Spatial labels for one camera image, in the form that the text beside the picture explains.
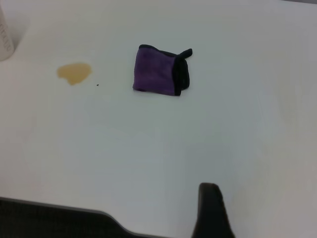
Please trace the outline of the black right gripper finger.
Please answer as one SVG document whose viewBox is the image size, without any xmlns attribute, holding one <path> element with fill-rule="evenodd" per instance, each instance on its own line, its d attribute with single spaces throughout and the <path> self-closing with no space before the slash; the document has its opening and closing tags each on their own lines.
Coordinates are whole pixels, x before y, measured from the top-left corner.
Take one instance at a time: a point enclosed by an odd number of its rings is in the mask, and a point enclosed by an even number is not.
<svg viewBox="0 0 317 238">
<path fill-rule="evenodd" d="M 234 238 L 218 185 L 201 183 L 198 195 L 198 214 L 193 238 Z"/>
</svg>

